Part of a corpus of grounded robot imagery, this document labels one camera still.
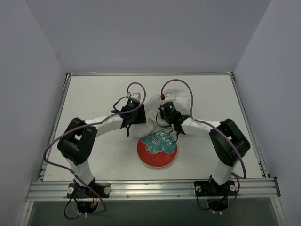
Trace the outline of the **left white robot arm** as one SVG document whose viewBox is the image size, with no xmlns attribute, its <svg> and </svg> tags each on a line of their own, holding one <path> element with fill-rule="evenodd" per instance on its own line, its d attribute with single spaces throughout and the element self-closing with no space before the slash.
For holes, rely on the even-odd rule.
<svg viewBox="0 0 301 226">
<path fill-rule="evenodd" d="M 88 158 L 91 155 L 95 139 L 105 133 L 122 128 L 127 129 L 135 124 L 146 122 L 144 105 L 135 98 L 128 98 L 121 110 L 112 110 L 107 116 L 93 120 L 74 118 L 66 132 L 70 133 L 58 141 L 57 149 L 67 159 L 74 174 L 74 181 L 79 184 L 78 192 L 83 197 L 90 197 L 95 191 L 93 176 Z"/>
</svg>

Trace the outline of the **white translucent plastic bag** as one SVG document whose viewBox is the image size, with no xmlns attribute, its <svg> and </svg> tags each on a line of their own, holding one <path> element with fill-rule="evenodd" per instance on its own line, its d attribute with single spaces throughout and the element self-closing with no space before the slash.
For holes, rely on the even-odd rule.
<svg viewBox="0 0 301 226">
<path fill-rule="evenodd" d="M 159 115 L 157 117 L 156 115 L 159 113 L 160 106 L 169 101 L 173 102 L 176 110 L 180 111 L 181 114 L 189 114 L 190 98 L 183 89 L 167 89 L 163 94 L 167 95 L 167 100 L 162 100 L 160 94 L 155 94 L 144 104 L 146 123 L 132 125 L 129 129 L 129 135 L 131 137 L 142 138 L 157 131 L 158 128 L 160 128 L 159 125 L 167 126 L 168 124 L 164 120 L 160 119 Z"/>
</svg>

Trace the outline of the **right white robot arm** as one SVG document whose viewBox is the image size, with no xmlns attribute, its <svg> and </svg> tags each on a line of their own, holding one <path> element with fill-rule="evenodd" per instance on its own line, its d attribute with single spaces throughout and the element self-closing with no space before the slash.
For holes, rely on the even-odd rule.
<svg viewBox="0 0 301 226">
<path fill-rule="evenodd" d="M 159 107 L 160 117 L 179 134 L 196 135 L 211 140 L 218 163 L 213 170 L 209 189 L 220 194 L 226 188 L 231 176 L 246 179 L 246 167 L 242 158 L 251 145 L 236 123 L 231 119 L 224 121 L 202 121 L 191 115 L 181 114 L 173 102 Z"/>
</svg>

